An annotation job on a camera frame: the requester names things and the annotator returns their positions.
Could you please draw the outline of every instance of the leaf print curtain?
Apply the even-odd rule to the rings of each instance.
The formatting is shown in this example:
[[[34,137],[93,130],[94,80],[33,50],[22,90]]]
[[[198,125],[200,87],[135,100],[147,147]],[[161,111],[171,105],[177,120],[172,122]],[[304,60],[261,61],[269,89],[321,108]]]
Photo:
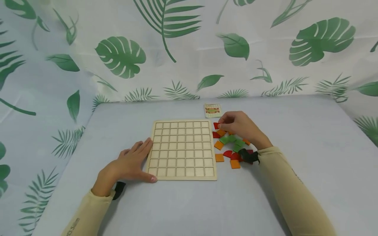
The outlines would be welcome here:
[[[0,4],[0,235],[33,232],[102,103],[319,94],[378,146],[376,1]]]

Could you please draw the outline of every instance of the left hand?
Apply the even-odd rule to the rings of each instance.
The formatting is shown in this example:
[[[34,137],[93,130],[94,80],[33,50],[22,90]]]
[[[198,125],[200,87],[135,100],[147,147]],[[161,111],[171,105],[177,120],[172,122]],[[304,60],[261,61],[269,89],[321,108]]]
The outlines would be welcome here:
[[[92,193],[96,196],[109,196],[113,185],[120,179],[155,183],[157,178],[154,175],[142,171],[143,160],[151,147],[152,140],[148,138],[145,142],[136,142],[131,149],[123,150],[116,160],[100,171]]]

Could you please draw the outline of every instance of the hand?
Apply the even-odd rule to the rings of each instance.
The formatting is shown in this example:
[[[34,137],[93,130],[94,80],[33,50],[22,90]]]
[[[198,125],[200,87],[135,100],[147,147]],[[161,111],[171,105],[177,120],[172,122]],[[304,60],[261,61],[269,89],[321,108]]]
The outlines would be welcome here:
[[[142,162],[152,147],[152,140],[139,141],[131,149],[123,150],[118,158],[110,162],[98,174],[92,193],[96,196],[109,196],[113,185],[120,179],[141,180],[155,183],[157,178],[142,171]]]
[[[223,114],[218,123],[220,129],[231,131],[250,141],[258,150],[273,146],[268,137],[242,111],[228,111]]]

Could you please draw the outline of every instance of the wooden grid board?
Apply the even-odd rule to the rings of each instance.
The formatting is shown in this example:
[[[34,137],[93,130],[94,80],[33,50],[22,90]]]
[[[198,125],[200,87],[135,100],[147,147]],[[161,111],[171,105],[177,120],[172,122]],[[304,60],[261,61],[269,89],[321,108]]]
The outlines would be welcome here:
[[[217,180],[209,120],[158,120],[146,171],[158,180]]]

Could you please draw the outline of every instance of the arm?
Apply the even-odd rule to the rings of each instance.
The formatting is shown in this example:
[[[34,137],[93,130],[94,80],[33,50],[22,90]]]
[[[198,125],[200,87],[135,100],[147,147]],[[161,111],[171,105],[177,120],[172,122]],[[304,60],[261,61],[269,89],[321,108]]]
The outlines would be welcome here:
[[[285,156],[244,112],[226,112],[218,122],[220,129],[236,133],[258,149],[261,172],[269,180],[293,236],[336,235],[324,210]]]
[[[119,179],[142,180],[155,183],[157,178],[141,170],[141,165],[152,147],[148,138],[137,142],[131,149],[123,150],[117,160],[109,163],[98,174],[93,188],[81,204],[61,236],[95,236],[113,200],[113,185]]]

